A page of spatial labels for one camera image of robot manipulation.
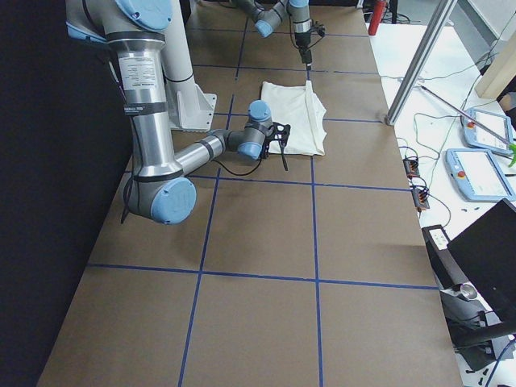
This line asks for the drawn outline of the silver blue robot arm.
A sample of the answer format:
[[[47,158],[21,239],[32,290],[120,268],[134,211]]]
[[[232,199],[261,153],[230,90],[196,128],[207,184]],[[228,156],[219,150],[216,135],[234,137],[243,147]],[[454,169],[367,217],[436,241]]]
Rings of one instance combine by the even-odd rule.
[[[211,128],[216,97],[194,80],[179,2],[68,1],[65,9],[70,37],[116,57],[111,72],[133,142],[126,213],[178,224],[197,200],[191,172],[227,151],[261,161],[271,143],[287,144],[289,125],[274,122],[261,100],[242,130]]]
[[[293,28],[294,47],[298,50],[302,63],[307,70],[312,67],[311,34],[314,24],[310,17],[308,1],[277,1],[270,9],[265,9],[257,1],[235,0],[236,6],[249,17],[262,37],[270,36],[285,20]]]

